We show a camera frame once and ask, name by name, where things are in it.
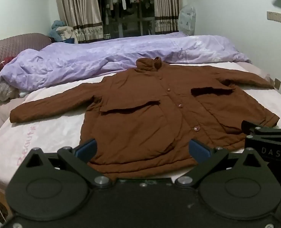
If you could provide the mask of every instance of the triangular cutout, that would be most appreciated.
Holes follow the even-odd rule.
[[[43,165],[43,163],[42,163],[39,155],[34,154],[32,156],[32,158],[29,160],[29,162],[27,163],[26,167],[31,168],[31,167],[41,166],[41,165]]]
[[[261,167],[259,161],[253,154],[248,154],[243,165],[252,167]]]

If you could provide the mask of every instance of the jacket's left sleeve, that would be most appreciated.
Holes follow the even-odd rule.
[[[223,69],[212,66],[202,66],[201,68],[205,69],[205,72],[211,75],[212,78],[217,79],[226,86],[230,83],[235,83],[274,89],[273,85],[268,81],[250,72]]]

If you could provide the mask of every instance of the pink quilted headboard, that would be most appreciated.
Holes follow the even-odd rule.
[[[0,62],[8,56],[18,55],[23,50],[41,50],[50,44],[50,38],[41,33],[22,34],[0,40]]]

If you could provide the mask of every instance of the jacket collar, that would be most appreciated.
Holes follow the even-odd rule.
[[[140,58],[136,61],[137,70],[142,71],[158,71],[164,63],[160,57],[155,59]]]

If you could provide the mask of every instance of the jacket sleeve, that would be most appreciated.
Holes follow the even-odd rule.
[[[103,83],[83,83],[63,93],[21,104],[10,113],[10,122],[29,122],[63,114],[80,105],[91,102]]]
[[[202,68],[205,69],[206,73],[212,75],[213,78],[217,79],[226,86],[228,86],[230,83],[234,83],[274,89],[273,85],[268,81],[250,72],[223,69],[212,66],[203,66]]]

